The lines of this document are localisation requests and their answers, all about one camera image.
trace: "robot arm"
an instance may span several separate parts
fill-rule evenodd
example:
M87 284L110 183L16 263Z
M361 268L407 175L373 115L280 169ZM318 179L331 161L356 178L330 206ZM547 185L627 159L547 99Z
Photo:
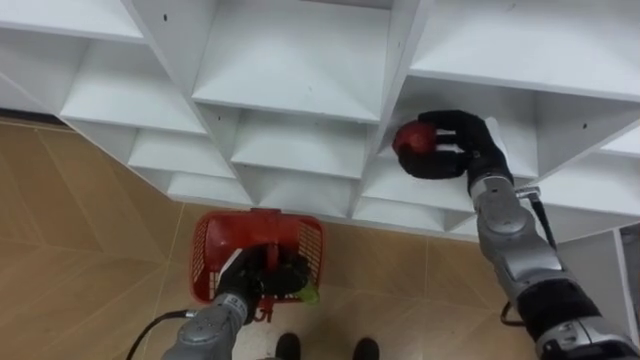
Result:
M247 302L226 293L198 311L178 332L162 360L231 360L236 336L248 316Z
M481 251L540 359L640 359L631 340L602 318L555 249L537 234L482 119L459 110L422 113L398 130L393 148L403 169L417 178L448 179L466 171Z
M231 360L240 328L249 324L263 295L283 297L306 287L306 258L279 249L278 266L266 270L267 246L240 251L220 276L216 296L178 331L162 360Z
M470 181L484 256L518 310L543 360L639 359L622 331L610 325L556 251L536 232L511 181L484 174Z

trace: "black cable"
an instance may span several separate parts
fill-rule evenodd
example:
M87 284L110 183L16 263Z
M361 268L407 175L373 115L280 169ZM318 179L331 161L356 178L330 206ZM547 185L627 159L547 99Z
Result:
M515 327L524 326L524 322L522 321L507 319L509 310L511 310L511 303L507 301L507 303L504 304L504 307L502 308L502 312L500 313L500 322L507 326L515 326Z
M136 353L138 346L140 346L140 343L142 342L144 337L147 336L149 331L151 331L151 329L153 329L156 325L160 324L161 322L167 319L186 318L188 312L189 310L170 311L168 313L164 313L158 316L157 318L153 319L153 321L151 321L149 325L147 325L142 330L140 335L138 335L138 337L136 338L136 341L133 342L133 345L131 345L131 349L129 349L129 353L127 354L126 360L133 360L133 355Z
M544 211L544 205L542 204L542 201L540 201L540 197L538 196L538 194L532 193L529 194L527 198L531 203L531 208L538 217L538 221L540 221L540 225L542 225L542 229L544 230L544 235L549 242L549 246L551 246L554 250L557 250L558 246L556 244L556 239L553 237L553 232L551 232L549 219L547 218L547 213Z
M558 246L556 244L556 239L553 237L553 232L551 231L551 226L549 225L549 219L547 218L547 213L544 210L544 205L542 204L540 197L536 193L531 193L527 195L527 198L531 203L531 208L536 214L538 221L540 221L540 225L544 230L544 235L549 242L549 246L551 246L554 250L557 250ZM507 303L504 304L504 307L502 308L502 312L500 313L500 322L507 326L524 326L524 322L522 321L507 319L509 310L511 310L511 303L507 301Z

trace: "red plastic basket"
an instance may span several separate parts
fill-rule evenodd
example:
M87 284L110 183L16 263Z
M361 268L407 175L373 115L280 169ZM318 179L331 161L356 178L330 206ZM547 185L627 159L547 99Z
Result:
M218 276L236 249L271 244L268 267L278 263L278 247L284 246L309 260L310 281L320 284L324 233L320 222L310 216L282 214L277 209L251 209L248 212L210 212L196 225L193 235L190 283L191 293L198 301L209 304L215 296ZM275 303L301 300L295 295L284 299L265 296L258 305L262 315L255 321L271 321Z

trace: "red apple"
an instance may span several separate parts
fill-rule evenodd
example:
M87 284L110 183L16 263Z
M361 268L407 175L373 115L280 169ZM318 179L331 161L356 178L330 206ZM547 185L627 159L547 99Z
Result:
M417 154L427 154L436 150L436 128L433 125L413 120L396 132L393 139L393 151L396 155L403 145L409 145Z

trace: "brown floor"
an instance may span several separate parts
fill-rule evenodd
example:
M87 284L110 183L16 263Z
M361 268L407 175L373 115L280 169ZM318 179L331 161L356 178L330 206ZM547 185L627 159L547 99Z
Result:
M156 314L194 306L194 222L211 208L174 203L77 134L0 124L0 358L124 360ZM326 224L321 302L277 307L245 327L235 359L272 354L295 331L305 359L350 359L362 336L383 359L533 359L476 245ZM159 359L180 321L137 359Z

